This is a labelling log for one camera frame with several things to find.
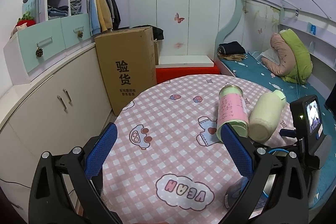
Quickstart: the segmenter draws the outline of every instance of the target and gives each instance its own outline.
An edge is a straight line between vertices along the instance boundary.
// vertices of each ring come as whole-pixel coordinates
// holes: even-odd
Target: metal screw
[[[49,157],[49,152],[43,152],[43,154],[42,154],[42,158],[44,158],[44,159],[46,159],[46,158],[48,158]]]
[[[73,152],[74,154],[79,154],[81,151],[82,151],[82,149],[81,149],[80,147],[75,147],[75,148],[72,150],[72,152]]]
[[[294,152],[289,152],[289,156],[292,158],[292,159],[295,159],[296,158],[296,154]]]
[[[258,154],[263,155],[263,154],[266,153],[266,150],[263,149],[262,147],[259,147],[259,148],[257,149],[257,152],[258,152]]]

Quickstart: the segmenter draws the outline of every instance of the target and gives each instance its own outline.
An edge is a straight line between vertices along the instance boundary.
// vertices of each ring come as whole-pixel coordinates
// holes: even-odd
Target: pink checkered tablecloth
[[[214,134],[227,84],[243,90],[249,113],[269,91],[231,76],[190,75],[146,90],[122,110],[103,172],[104,194],[124,224],[218,224],[227,213],[225,192],[241,177]],[[266,145],[294,143],[281,128],[293,129],[288,103]]]

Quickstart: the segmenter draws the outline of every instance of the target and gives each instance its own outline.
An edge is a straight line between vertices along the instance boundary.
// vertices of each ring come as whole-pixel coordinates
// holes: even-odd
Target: red fabric
[[[156,81],[158,84],[187,75],[220,75],[221,71],[214,64],[213,67],[183,67],[183,68],[157,68]]]
[[[27,27],[30,27],[30,26],[33,26],[36,24],[35,20],[20,20],[17,24],[16,24],[16,27],[17,26],[21,26],[22,24],[25,24],[27,23]]]

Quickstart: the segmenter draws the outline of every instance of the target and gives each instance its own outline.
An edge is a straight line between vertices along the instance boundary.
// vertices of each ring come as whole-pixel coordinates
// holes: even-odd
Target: drawer
[[[38,23],[19,31],[17,35],[27,72],[65,49],[60,18]],[[37,45],[43,49],[42,57],[35,54]]]
[[[91,37],[88,14],[63,17],[61,23],[66,48]],[[78,37],[78,31],[83,32],[82,38]]]

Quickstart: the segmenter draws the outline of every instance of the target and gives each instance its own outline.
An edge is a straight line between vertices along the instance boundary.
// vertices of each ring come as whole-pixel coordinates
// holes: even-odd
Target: letter
[[[197,197],[195,198],[195,201],[197,202],[203,202],[205,198],[205,191],[200,191],[197,195]]]
[[[194,188],[194,187],[191,187],[191,188],[189,189],[187,198],[189,198],[189,199],[193,199],[193,198],[196,196],[196,194],[197,194],[197,189]]]
[[[185,192],[187,192],[188,188],[188,185],[180,183],[176,189],[176,194],[183,195]]]
[[[172,192],[175,189],[176,184],[177,184],[177,181],[172,180],[172,179],[168,180],[165,190],[168,192]]]

